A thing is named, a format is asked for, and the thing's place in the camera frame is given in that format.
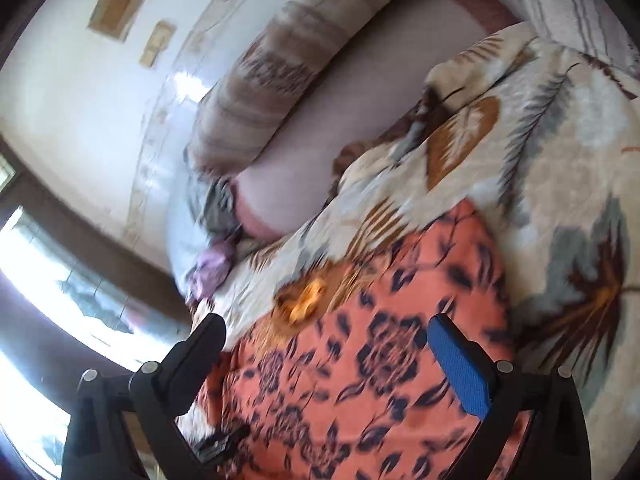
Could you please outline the orange floral blouse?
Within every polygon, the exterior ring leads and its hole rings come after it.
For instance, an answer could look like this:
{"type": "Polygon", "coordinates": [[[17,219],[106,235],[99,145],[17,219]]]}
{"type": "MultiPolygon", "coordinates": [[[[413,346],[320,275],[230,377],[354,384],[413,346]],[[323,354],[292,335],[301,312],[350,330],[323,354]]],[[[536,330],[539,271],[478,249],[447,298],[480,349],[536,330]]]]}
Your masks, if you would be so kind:
{"type": "Polygon", "coordinates": [[[247,428],[225,479],[440,479],[469,441],[427,342],[448,315],[494,359],[512,354],[504,269],[462,200],[425,228],[306,271],[221,356],[195,404],[247,428]]]}

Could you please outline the stained glass window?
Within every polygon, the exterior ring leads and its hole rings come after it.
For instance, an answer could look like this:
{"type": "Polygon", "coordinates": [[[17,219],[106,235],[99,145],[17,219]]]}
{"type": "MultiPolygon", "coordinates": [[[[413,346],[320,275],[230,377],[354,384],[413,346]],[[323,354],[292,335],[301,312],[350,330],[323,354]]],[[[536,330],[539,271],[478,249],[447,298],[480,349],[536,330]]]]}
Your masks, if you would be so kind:
{"type": "Polygon", "coordinates": [[[80,375],[134,372],[189,330],[172,279],[100,234],[1,147],[1,429],[56,479],[80,375]]]}

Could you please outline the purple floral cloth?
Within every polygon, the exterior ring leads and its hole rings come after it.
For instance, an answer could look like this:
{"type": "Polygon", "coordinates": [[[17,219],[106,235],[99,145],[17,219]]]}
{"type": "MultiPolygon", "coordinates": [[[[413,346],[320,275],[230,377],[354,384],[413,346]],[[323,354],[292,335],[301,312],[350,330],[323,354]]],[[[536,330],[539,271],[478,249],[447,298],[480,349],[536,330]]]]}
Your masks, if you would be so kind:
{"type": "Polygon", "coordinates": [[[198,254],[194,265],[184,277],[184,299],[187,304],[198,304],[224,284],[235,259],[235,247],[223,240],[198,254]]]}

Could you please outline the grey-blue pillow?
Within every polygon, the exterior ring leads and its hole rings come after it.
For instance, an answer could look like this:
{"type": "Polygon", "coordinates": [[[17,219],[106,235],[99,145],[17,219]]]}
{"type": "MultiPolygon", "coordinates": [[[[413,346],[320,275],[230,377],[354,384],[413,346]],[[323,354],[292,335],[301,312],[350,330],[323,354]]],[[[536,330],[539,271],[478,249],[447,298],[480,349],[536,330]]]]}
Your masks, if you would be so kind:
{"type": "Polygon", "coordinates": [[[198,255],[241,231],[232,184],[230,176],[212,176],[194,169],[183,151],[166,219],[168,260],[183,296],[198,255]]]}

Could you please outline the cream leaf-pattern blanket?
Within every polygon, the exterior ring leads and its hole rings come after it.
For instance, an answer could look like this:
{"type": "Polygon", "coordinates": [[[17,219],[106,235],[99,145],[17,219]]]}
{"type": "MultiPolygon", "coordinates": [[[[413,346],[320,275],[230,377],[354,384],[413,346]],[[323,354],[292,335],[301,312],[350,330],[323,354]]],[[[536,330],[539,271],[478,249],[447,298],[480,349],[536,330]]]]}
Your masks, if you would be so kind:
{"type": "Polygon", "coordinates": [[[359,258],[472,202],[504,269],[510,358],[565,367],[586,413],[594,478],[639,441],[639,84],[518,24],[428,75],[431,122],[349,149],[330,202],[240,263],[198,306],[224,352],[306,271],[359,258]]]}

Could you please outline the pink bed sheet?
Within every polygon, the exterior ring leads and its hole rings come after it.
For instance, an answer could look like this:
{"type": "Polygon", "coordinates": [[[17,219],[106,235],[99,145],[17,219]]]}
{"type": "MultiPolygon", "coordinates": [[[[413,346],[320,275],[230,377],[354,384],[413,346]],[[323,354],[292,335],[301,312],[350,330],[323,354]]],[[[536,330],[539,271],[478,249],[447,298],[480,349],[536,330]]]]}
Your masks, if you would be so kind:
{"type": "Polygon", "coordinates": [[[521,21],[518,0],[393,0],[334,56],[262,154],[235,180],[248,235],[276,240],[320,211],[348,144],[387,131],[419,101],[427,73],[521,21]]]}

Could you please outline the striped bolster pillow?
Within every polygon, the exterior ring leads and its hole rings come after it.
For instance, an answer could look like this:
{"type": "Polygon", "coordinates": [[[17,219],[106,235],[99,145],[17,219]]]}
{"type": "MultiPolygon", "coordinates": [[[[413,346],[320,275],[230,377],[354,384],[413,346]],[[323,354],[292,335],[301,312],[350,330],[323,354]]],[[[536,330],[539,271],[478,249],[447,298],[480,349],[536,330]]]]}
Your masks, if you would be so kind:
{"type": "Polygon", "coordinates": [[[193,169],[239,174],[329,62],[393,0],[288,0],[215,84],[196,115],[193,169]]]}

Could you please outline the striped square pillow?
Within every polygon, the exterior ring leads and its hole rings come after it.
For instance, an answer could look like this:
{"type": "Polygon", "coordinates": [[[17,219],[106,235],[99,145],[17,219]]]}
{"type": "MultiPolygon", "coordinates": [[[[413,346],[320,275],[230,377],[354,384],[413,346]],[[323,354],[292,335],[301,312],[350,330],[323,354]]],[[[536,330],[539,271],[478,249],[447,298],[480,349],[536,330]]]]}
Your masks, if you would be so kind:
{"type": "Polygon", "coordinates": [[[639,50],[604,0],[521,0],[538,35],[639,77],[639,50]]]}

